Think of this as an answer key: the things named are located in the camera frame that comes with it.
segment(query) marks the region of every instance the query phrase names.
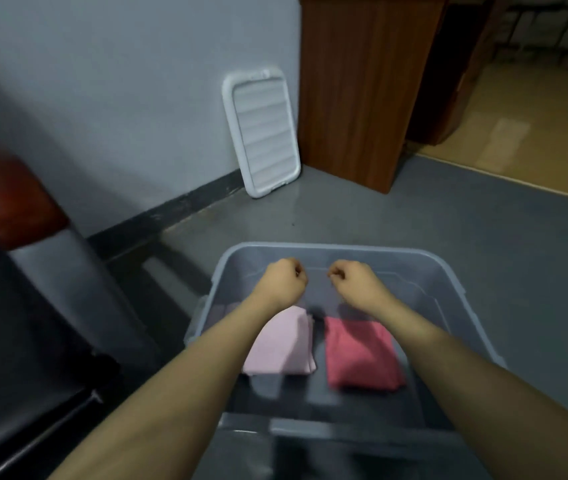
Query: folded clothing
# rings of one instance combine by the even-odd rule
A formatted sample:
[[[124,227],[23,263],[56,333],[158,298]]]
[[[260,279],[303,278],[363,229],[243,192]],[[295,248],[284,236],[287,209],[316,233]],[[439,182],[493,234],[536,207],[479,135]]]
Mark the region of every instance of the folded clothing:
[[[406,384],[392,336],[381,323],[333,317],[324,322],[329,387],[393,391]]]
[[[299,306],[278,313],[262,328],[242,372],[308,375],[317,369],[312,358],[312,317]]]

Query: person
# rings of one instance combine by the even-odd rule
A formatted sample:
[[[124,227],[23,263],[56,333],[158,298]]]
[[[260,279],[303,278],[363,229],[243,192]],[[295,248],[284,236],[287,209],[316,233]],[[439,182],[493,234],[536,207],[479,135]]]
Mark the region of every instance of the person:
[[[568,478],[566,409],[405,306],[366,264],[339,260],[328,277],[392,333],[495,478]],[[50,480],[190,478],[260,330],[307,281],[295,258],[270,264],[238,308],[121,404]]]

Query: forearm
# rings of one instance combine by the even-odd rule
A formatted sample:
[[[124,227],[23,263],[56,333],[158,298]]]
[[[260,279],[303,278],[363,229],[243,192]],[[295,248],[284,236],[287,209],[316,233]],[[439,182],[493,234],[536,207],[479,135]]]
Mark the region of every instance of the forearm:
[[[247,298],[129,397],[51,479],[189,478],[253,342],[277,311]]]
[[[568,478],[568,411],[394,298],[377,317],[497,478]]]

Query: hand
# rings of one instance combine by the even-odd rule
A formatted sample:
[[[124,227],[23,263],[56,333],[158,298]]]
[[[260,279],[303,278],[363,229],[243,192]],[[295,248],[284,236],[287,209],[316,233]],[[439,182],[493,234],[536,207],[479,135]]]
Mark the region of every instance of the hand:
[[[368,264],[340,259],[330,266],[328,277],[346,303],[375,318],[396,301]]]
[[[295,258],[285,258],[269,264],[251,295],[272,305],[277,314],[295,305],[307,284],[302,264]]]

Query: person's left arm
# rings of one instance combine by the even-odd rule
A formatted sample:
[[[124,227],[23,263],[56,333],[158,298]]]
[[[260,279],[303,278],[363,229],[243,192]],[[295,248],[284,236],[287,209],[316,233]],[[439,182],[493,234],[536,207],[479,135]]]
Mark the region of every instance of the person's left arm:
[[[240,306],[121,404],[49,480],[190,478],[253,342],[306,283],[296,259],[269,265]]]

